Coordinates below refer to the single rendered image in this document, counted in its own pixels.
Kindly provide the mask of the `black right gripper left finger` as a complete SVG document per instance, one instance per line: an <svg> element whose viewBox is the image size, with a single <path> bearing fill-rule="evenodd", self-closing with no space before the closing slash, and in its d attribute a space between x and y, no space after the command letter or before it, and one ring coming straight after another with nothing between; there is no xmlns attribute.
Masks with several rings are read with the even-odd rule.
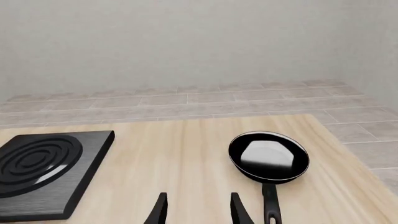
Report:
<svg viewBox="0 0 398 224"><path fill-rule="evenodd" d="M144 224L166 224L167 210L167 193L161 192Z"/></svg>

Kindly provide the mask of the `black frying pan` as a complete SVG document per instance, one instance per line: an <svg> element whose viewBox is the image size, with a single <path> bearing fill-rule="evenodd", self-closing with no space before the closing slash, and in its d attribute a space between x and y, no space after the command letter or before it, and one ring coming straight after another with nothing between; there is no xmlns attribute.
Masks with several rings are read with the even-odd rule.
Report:
<svg viewBox="0 0 398 224"><path fill-rule="evenodd" d="M262 184L264 224L282 224L276 186L302 176L310 166L308 152L283 134L251 131L236 136L228 146L231 162L240 173Z"/></svg>

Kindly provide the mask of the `flat black stove plate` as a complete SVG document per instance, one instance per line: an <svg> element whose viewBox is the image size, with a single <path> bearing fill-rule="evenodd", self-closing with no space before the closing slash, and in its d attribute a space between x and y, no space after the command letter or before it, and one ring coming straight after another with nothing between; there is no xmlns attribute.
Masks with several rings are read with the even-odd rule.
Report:
<svg viewBox="0 0 398 224"><path fill-rule="evenodd" d="M70 218L114 139L107 130L21 134L0 144L0 223Z"/></svg>

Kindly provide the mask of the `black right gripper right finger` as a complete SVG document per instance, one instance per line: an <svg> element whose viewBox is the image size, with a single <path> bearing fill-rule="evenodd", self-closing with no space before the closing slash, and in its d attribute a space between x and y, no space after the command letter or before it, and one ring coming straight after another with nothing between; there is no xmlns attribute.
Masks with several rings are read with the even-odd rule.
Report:
<svg viewBox="0 0 398 224"><path fill-rule="evenodd" d="M254 224L236 192L231 193L230 210L233 224Z"/></svg>

